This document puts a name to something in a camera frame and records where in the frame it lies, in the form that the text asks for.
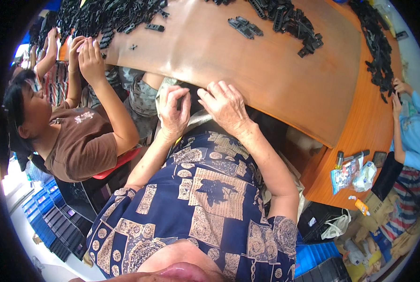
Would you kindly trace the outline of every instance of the pile of black plastic parts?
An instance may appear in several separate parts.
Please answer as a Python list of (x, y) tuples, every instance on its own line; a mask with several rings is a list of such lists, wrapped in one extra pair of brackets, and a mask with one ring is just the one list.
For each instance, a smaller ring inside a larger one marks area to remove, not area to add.
[(61, 29), (61, 44), (71, 35), (97, 37), (102, 32), (100, 48), (110, 45), (114, 32), (133, 31), (141, 23), (149, 24), (159, 13), (168, 17), (163, 8), (167, 0), (87, 0), (80, 8), (81, 0), (62, 0), (57, 25)]
[[(233, 0), (213, 0), (216, 4), (228, 5)], [(305, 55), (313, 54), (317, 48), (323, 46), (323, 37), (320, 33), (315, 34), (313, 25), (309, 19), (304, 16), (300, 9), (294, 9), (291, 0), (248, 0), (255, 9), (257, 15), (263, 20), (273, 22), (275, 32), (290, 33), (297, 39), (303, 41), (304, 47), (298, 52), (303, 58)]]
[(393, 92), (393, 71), (390, 58), (392, 47), (390, 47), (386, 36), (382, 32), (381, 25), (386, 30), (389, 28), (378, 11), (371, 7), (367, 1), (351, 0), (349, 5), (359, 17), (367, 46), (373, 56), (372, 62), (365, 61), (367, 70), (372, 73), (372, 83), (380, 87), (381, 98), (387, 104), (383, 92), (388, 92), (388, 97)]

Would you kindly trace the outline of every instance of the yellow bottle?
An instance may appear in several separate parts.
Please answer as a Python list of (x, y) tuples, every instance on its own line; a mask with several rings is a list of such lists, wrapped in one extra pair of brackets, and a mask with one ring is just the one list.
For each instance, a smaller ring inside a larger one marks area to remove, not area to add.
[(363, 215), (370, 215), (368, 211), (368, 206), (365, 205), (361, 200), (357, 199), (354, 205), (362, 212)]

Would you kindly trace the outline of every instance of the orange table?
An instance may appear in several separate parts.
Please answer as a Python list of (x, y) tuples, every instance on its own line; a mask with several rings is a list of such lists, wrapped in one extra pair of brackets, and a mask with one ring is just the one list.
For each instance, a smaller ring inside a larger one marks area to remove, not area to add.
[[(345, 15), (361, 32), (360, 22), (348, 5), (339, 6), (328, 0), (337, 10)], [(398, 42), (385, 32), (392, 46), (392, 70), (395, 77), (401, 78), (401, 59)], [(364, 199), (368, 193), (356, 193), (350, 189), (343, 189), (337, 195), (332, 194), (330, 171), (334, 169), (337, 152), (344, 151), (346, 156), (369, 149), (370, 155), (364, 161), (371, 161), (375, 151), (389, 151), (393, 137), (392, 101), (385, 104), (380, 95), (379, 87), (371, 83), (371, 73), (366, 70), (365, 60), (371, 61), (365, 38), (362, 37), (359, 62), (359, 76), (354, 92), (353, 104), (346, 119), (345, 128), (337, 145), (333, 149), (322, 150), (314, 156), (306, 167), (301, 181), (306, 187), (304, 195), (308, 200), (328, 204), (331, 206), (356, 210), (350, 195)]]

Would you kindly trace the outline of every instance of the red stool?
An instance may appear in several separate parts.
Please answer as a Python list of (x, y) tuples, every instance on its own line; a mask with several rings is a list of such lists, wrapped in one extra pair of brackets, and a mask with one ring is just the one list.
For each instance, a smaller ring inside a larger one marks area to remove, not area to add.
[(117, 163), (116, 163), (115, 167), (110, 168), (109, 170), (106, 170), (106, 171), (101, 172), (99, 174), (96, 174), (96, 175), (93, 176), (93, 178), (96, 178), (96, 179), (106, 178), (110, 173), (115, 171), (119, 166), (122, 166), (123, 164), (133, 160), (135, 158), (135, 156), (139, 154), (140, 150), (141, 150), (141, 148), (136, 148), (136, 149), (132, 149), (132, 150), (128, 151), (127, 153), (125, 153), (122, 156), (117, 158)]

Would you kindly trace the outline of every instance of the navy floral shirt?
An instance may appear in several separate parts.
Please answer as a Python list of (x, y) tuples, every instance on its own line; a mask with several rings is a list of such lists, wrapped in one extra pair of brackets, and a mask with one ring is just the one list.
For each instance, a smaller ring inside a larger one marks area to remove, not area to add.
[(212, 131), (185, 137), (143, 189), (111, 196), (87, 236), (90, 257), (110, 278), (187, 239), (232, 280), (292, 281), (297, 227), (265, 217), (261, 181), (236, 139)]

